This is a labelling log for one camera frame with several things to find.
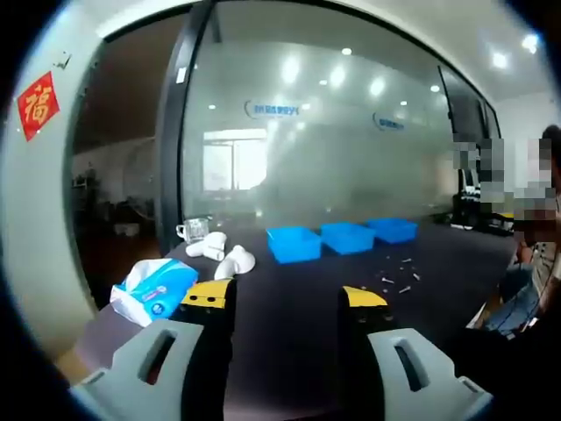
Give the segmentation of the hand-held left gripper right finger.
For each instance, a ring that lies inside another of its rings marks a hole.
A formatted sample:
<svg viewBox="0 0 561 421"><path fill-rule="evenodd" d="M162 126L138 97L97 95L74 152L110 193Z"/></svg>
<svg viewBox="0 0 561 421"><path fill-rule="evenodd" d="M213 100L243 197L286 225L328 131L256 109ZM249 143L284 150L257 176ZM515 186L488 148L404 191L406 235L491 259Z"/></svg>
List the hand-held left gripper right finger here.
<svg viewBox="0 0 561 421"><path fill-rule="evenodd" d="M349 420L483 420L490 410L492 395L420 332L398 327L372 291L338 291L337 353Z"/></svg>

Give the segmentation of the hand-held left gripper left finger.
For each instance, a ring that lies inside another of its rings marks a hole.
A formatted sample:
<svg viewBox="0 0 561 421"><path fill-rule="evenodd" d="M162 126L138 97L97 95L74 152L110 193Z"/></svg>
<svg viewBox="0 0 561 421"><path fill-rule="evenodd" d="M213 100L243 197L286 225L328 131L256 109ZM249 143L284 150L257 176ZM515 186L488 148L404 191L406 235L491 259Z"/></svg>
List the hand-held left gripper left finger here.
<svg viewBox="0 0 561 421"><path fill-rule="evenodd" d="M72 388L97 420L222 420L236 312L233 279L198 282Z"/></svg>

